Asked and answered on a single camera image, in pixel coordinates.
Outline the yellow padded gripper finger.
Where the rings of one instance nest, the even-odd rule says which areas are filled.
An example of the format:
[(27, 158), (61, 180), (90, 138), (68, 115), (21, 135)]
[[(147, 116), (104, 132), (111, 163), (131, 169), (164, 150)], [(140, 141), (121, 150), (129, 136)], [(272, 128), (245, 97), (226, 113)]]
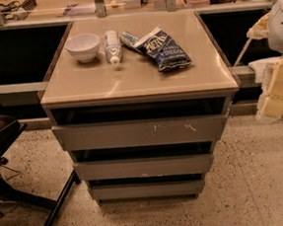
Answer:
[(249, 39), (264, 39), (268, 37), (268, 21), (269, 14), (264, 14), (256, 23), (252, 25), (247, 32), (247, 38)]
[(276, 122), (283, 115), (283, 100), (260, 95), (255, 118), (263, 124)]

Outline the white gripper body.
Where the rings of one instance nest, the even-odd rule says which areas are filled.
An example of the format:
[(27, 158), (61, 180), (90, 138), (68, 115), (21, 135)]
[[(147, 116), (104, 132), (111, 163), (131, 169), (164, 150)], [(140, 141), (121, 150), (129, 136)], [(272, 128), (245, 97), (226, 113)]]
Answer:
[(263, 92), (271, 98), (283, 100), (283, 55), (278, 62), (267, 63), (263, 74)]

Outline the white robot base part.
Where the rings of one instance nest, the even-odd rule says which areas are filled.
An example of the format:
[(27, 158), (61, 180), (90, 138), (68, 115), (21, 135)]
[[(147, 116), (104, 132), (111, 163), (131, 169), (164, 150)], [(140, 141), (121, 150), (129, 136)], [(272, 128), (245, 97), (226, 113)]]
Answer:
[(267, 57), (267, 58), (263, 58), (263, 59), (257, 59), (253, 62), (250, 62), (248, 64), (248, 67), (253, 70), (253, 73), (255, 74), (254, 77), (254, 82), (256, 84), (260, 84), (262, 82), (263, 79), (263, 71), (265, 70), (265, 66), (267, 64), (275, 64), (276, 62), (278, 62), (280, 59), (279, 56), (275, 56), (275, 57)]

